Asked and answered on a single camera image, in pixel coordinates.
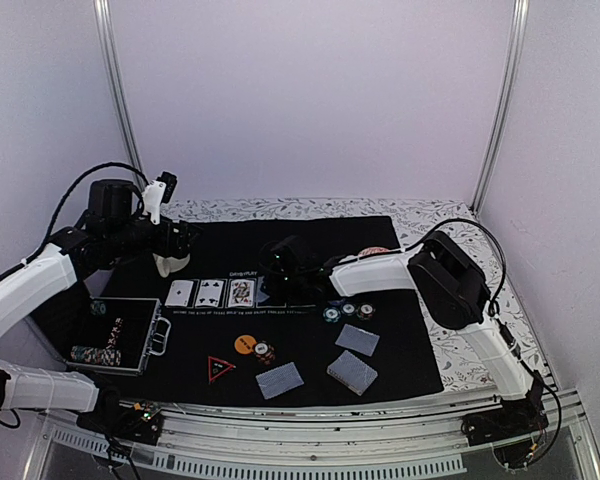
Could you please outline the blue fifty poker chip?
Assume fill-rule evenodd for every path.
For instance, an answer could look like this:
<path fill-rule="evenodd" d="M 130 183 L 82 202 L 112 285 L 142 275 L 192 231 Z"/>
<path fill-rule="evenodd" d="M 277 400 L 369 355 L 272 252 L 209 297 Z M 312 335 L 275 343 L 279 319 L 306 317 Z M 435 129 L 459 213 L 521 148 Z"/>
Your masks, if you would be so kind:
<path fill-rule="evenodd" d="M 343 315 L 353 316 L 357 312 L 357 307 L 353 303 L 345 302 L 340 306 L 340 310 Z"/>

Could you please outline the four of clubs card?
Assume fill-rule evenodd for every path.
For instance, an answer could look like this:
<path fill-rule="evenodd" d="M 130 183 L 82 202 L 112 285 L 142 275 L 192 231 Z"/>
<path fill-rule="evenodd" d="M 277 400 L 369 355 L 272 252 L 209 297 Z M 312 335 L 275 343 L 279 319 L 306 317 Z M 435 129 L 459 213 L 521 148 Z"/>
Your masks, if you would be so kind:
<path fill-rule="evenodd" d="M 226 281 L 223 279 L 204 279 L 200 281 L 193 306 L 195 308 L 219 308 Z"/>

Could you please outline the red black chip stack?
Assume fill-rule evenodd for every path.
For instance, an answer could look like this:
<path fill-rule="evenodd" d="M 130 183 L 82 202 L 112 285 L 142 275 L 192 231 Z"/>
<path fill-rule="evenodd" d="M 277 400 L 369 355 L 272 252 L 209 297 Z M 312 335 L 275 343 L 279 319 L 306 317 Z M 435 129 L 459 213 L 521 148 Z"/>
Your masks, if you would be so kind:
<path fill-rule="evenodd" d="M 256 343 L 253 352 L 256 359 L 263 365 L 272 364 L 276 358 L 274 347 L 266 341 Z"/>

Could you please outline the orange big blind button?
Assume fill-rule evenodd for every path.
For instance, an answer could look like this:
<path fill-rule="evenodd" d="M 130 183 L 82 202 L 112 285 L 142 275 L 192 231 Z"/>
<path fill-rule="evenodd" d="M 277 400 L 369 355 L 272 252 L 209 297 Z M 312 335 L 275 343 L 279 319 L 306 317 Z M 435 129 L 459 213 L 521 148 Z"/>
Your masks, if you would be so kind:
<path fill-rule="evenodd" d="M 241 355 L 252 354 L 256 345 L 257 340 L 248 334 L 240 335 L 234 341 L 234 348 Z"/>

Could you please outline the blue green poker chip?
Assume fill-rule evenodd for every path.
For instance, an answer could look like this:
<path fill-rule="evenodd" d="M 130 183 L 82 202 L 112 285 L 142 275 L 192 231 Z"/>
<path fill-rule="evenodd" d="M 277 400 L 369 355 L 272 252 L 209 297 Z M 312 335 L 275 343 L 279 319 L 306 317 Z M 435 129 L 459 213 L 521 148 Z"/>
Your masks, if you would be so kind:
<path fill-rule="evenodd" d="M 362 321 L 369 321 L 375 314 L 375 307 L 371 303 L 361 303 L 356 311 L 357 317 Z"/>

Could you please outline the dealt cards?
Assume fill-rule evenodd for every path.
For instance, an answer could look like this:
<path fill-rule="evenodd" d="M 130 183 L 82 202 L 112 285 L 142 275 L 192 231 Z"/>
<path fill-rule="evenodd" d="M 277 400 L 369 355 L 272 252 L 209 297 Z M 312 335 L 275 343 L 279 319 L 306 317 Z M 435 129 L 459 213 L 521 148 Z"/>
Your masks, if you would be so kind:
<path fill-rule="evenodd" d="M 294 362 L 258 374 L 255 379 L 265 400 L 275 398 L 304 384 Z"/>
<path fill-rule="evenodd" d="M 339 347 L 371 357 L 375 352 L 379 339 L 380 336 L 375 333 L 368 332 L 350 324 L 345 324 L 338 335 L 335 344 Z"/>

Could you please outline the triangular all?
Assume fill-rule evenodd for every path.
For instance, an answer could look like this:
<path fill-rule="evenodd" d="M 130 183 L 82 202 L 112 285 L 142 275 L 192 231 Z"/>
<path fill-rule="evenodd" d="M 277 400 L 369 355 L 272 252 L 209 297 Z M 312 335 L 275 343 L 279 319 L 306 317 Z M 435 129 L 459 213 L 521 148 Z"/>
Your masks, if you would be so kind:
<path fill-rule="evenodd" d="M 207 357 L 208 382 L 210 384 L 235 369 L 236 366 L 226 360 L 214 356 Z"/>

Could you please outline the blue playing card deck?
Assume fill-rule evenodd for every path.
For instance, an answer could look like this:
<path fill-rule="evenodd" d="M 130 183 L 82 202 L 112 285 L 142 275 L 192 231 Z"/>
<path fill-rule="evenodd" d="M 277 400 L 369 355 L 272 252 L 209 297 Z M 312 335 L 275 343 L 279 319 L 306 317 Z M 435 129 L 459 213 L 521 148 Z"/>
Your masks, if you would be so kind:
<path fill-rule="evenodd" d="M 328 365 L 327 374 L 358 396 L 378 378 L 376 370 L 347 350 Z"/>

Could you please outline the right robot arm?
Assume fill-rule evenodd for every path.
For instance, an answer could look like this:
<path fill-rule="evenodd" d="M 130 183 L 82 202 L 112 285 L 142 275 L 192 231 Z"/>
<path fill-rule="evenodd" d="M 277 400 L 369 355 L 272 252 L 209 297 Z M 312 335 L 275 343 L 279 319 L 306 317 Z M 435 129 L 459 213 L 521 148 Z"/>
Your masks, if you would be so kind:
<path fill-rule="evenodd" d="M 482 269 L 446 233 L 435 230 L 415 245 L 365 250 L 357 255 L 318 259 L 292 235 L 264 248 L 259 258 L 264 291 L 276 300 L 323 300 L 370 292 L 412 289 L 433 321 L 459 333 L 471 346 L 498 388 L 511 402 L 497 415 L 497 427 L 517 436 L 532 424 L 532 401 L 542 395 L 537 374 L 523 360 L 520 345 L 499 315 Z"/>

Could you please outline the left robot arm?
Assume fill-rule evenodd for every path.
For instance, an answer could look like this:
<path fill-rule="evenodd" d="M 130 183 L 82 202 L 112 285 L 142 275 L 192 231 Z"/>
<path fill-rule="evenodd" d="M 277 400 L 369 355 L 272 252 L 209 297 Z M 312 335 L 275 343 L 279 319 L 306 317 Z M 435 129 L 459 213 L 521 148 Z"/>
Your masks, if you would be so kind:
<path fill-rule="evenodd" d="M 50 235 L 39 252 L 0 279 L 0 339 L 43 303 L 121 258 L 149 252 L 163 278 L 184 269 L 201 230 L 162 215 L 161 206 L 170 201 L 176 184 L 174 175 L 162 173 L 133 208 L 132 182 L 94 182 L 76 226 Z M 0 361 L 0 411 L 21 408 L 89 412 L 108 434 L 121 433 L 129 423 L 126 408 L 100 396 L 96 384 L 81 373 Z"/>

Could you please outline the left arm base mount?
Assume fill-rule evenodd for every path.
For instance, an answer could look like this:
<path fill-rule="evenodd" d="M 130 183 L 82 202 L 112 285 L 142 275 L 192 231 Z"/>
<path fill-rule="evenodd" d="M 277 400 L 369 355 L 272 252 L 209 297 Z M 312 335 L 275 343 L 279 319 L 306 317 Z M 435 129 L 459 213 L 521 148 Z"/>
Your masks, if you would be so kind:
<path fill-rule="evenodd" d="M 76 419 L 84 430 L 151 446 L 158 444 L 163 424 L 158 404 L 141 401 L 124 406 L 113 394 L 100 398 L 93 411 L 79 413 Z"/>

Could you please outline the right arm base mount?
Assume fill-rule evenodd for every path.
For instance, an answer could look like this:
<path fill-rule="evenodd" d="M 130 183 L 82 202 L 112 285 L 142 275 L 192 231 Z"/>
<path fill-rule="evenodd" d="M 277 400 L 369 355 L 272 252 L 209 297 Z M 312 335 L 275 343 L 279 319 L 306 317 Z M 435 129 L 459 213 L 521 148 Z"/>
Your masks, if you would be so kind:
<path fill-rule="evenodd" d="M 465 415 L 461 432 L 470 446 L 512 439 L 526 434 L 536 434 L 516 444 L 496 447 L 496 461 L 508 470 L 529 467 L 536 457 L 549 425 L 542 393 L 544 387 L 534 381 L 531 390 L 520 400 L 501 400 L 497 409 Z"/>

